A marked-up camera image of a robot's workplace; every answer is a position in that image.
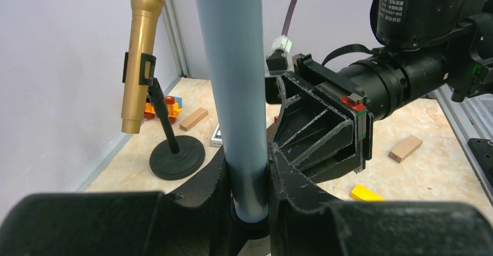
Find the wooden block near back wall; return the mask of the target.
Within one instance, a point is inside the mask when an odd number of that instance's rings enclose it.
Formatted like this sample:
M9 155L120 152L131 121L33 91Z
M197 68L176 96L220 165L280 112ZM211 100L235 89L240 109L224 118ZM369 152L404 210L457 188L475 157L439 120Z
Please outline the wooden block near back wall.
M179 123L180 129L184 131L191 130L195 125L197 125L202 119L208 116L209 112L205 108L198 108L192 114L187 116L183 121Z

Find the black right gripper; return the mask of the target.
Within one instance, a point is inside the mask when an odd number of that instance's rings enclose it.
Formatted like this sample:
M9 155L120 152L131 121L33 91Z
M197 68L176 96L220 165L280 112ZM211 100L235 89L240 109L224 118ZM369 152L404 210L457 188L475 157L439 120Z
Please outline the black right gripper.
M364 89L310 54L292 62L295 74L277 79L282 101L273 142L315 183L363 171L372 158L374 120Z

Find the blue playing card box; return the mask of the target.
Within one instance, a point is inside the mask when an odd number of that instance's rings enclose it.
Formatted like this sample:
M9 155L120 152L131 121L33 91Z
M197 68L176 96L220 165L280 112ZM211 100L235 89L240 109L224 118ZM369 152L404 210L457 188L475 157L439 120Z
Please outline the blue playing card box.
M221 147L223 144L223 139L222 139L222 134L221 134L219 124L217 124L215 129L214 129L214 132L213 132L211 139L210 139L210 144L212 147Z

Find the wooden block front right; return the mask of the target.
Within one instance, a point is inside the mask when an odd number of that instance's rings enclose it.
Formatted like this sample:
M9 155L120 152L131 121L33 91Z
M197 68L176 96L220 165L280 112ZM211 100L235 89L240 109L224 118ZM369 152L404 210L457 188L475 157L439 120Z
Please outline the wooden block front right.
M420 148L422 143L423 141L421 139L414 135L410 135L392 148L388 153L388 157L395 162L400 163Z

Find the yellow toy brick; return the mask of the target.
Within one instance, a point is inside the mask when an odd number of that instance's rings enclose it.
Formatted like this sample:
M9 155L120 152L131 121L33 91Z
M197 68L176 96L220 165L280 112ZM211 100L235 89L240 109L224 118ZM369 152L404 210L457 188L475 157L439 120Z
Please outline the yellow toy brick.
M380 195L369 190L361 184L357 184L350 192L350 197L357 201L384 201Z

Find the gold microphone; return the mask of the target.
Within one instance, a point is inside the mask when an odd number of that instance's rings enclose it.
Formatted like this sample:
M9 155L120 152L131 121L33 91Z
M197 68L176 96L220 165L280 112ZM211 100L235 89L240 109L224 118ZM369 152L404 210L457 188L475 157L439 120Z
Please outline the gold microphone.
M138 134L144 118L148 87L152 84L153 49L157 23L165 0L130 0L131 31L124 61L122 132Z

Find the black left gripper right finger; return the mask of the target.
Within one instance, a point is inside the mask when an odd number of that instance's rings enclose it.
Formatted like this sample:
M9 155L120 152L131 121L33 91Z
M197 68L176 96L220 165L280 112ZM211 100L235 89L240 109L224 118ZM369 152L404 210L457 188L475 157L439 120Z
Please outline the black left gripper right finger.
M272 255L491 255L492 226L471 205L343 201L269 152Z

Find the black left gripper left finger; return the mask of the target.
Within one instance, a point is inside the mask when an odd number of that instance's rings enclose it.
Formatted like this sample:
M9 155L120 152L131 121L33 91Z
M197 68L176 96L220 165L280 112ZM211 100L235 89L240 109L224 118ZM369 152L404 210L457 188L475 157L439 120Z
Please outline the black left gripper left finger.
M2 255L237 255L223 150L174 191L32 194L1 225Z

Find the black stand for gold microphone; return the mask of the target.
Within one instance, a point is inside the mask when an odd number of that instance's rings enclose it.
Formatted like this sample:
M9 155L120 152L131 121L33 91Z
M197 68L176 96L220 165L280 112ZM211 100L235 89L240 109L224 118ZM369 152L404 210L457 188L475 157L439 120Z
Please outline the black stand for gold microphone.
M203 164L205 148L192 136L176 136L169 120L169 109L158 79L154 78L156 57L142 53L136 67L137 83L132 84L130 93L142 95L140 87L147 89L147 95L159 118L166 139L151 152L149 166L155 176L163 180L178 180L193 174Z

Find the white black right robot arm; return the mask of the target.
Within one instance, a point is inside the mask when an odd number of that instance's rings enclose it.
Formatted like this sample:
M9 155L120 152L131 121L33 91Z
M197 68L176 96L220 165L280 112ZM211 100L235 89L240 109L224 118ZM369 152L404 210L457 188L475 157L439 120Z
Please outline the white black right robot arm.
M293 11L266 59L266 101L281 106L269 145L315 183L361 172L374 123L441 86L455 102L492 92L492 0L373 0L380 46L346 45L320 63L288 63Z

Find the light blue music stand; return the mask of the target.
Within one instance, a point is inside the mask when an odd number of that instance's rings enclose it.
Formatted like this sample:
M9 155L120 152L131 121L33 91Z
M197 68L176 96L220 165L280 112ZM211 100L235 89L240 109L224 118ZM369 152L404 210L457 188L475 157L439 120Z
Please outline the light blue music stand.
M237 216L268 214L262 0L196 0Z

